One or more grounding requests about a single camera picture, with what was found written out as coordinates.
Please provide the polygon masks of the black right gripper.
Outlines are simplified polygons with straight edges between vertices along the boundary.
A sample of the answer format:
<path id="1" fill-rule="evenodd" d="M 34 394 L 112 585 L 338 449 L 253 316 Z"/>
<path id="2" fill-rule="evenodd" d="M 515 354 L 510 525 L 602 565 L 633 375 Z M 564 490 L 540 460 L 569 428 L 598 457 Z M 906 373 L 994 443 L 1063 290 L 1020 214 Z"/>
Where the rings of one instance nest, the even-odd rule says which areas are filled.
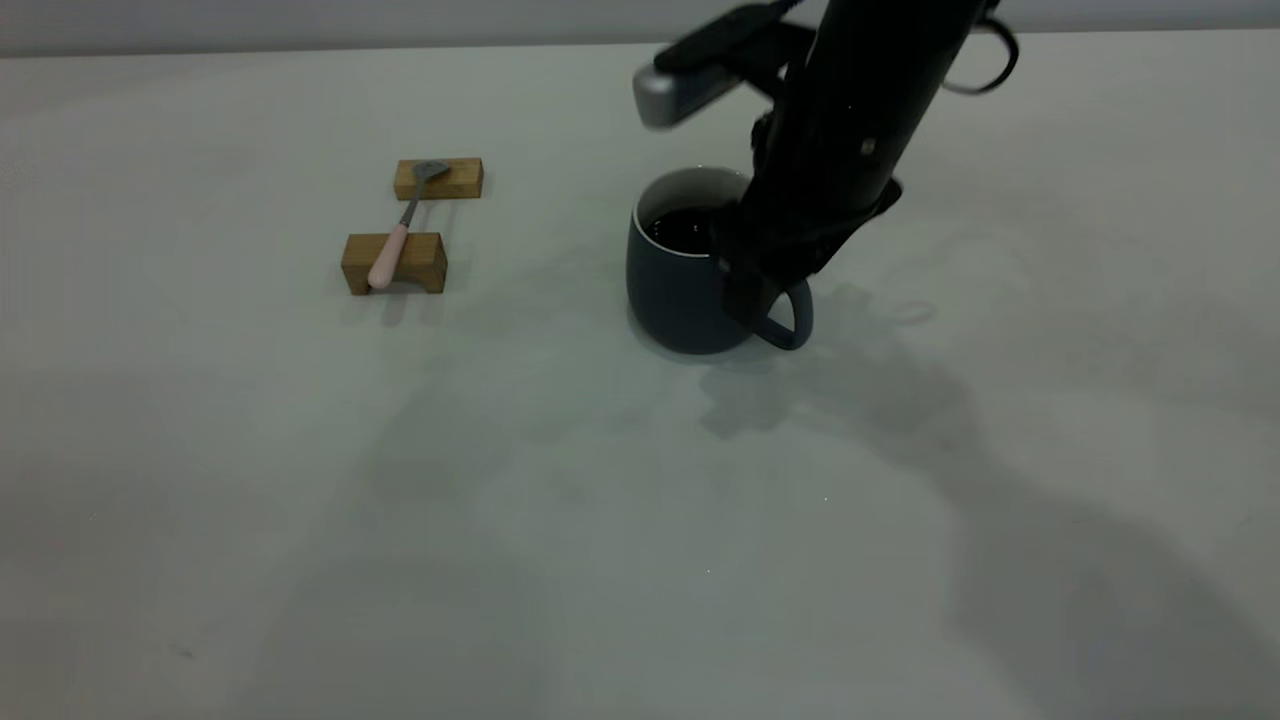
<path id="1" fill-rule="evenodd" d="M 722 306 L 753 331 L 782 327 L 774 305 L 823 269 L 901 195 L 904 82 L 810 56 L 751 128 L 753 178 L 714 214 Z"/>

